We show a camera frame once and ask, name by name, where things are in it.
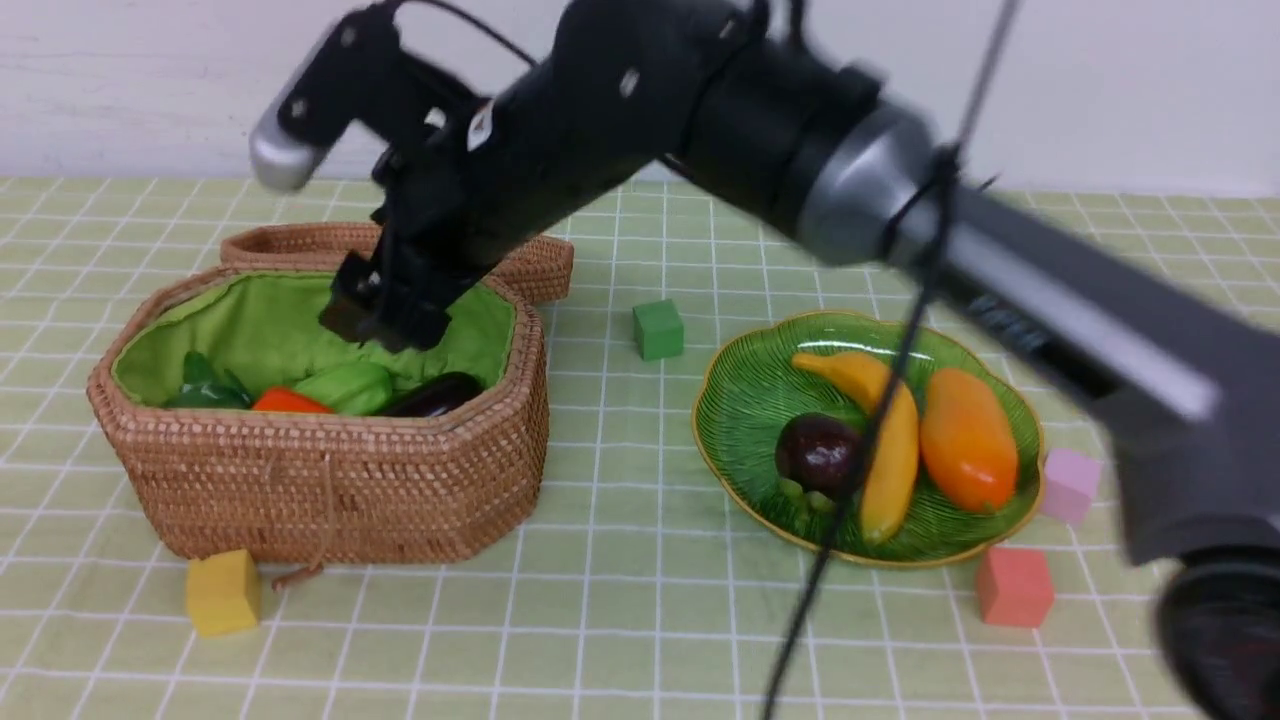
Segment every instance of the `yellow block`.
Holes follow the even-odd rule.
[[[187,564],[187,615],[196,634],[224,635],[257,626],[262,580],[247,550]]]

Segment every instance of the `red pepper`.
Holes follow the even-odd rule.
[[[262,413],[315,413],[333,415],[333,410],[320,405],[305,395],[298,395],[287,387],[273,387],[253,404],[253,410]]]

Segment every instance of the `banana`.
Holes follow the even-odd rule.
[[[868,415],[876,411],[891,373],[878,357],[856,351],[836,355],[797,352],[791,356],[791,366],[823,378]],[[919,414],[911,391],[900,380],[893,405],[881,427],[876,457],[859,505],[859,530],[868,544],[883,543],[902,528],[915,491],[919,462]]]

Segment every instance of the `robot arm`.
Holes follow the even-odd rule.
[[[251,137],[259,179],[282,192],[352,122],[388,141],[374,170],[381,238],[370,260],[343,263],[323,316],[348,341],[433,347],[449,305],[508,252],[654,160],[826,265],[922,274],[940,214],[919,195],[936,152],[927,123],[865,72],[767,38],[767,4],[571,0],[549,56],[483,97],[401,50],[401,1],[339,20]],[[443,127],[425,122],[433,109]],[[1280,340],[957,193],[938,299],[1103,424],[1129,561],[1187,565],[1160,602],[1170,665],[1215,717],[1265,716],[1266,688],[1280,694],[1280,432],[1267,421]],[[1211,662],[1245,639],[1272,643],[1270,674]]]

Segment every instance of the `dark purple fruit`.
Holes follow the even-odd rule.
[[[808,492],[819,492],[835,500],[846,488],[854,452],[860,442],[858,430],[844,420],[805,413],[782,428],[773,451],[778,475]]]

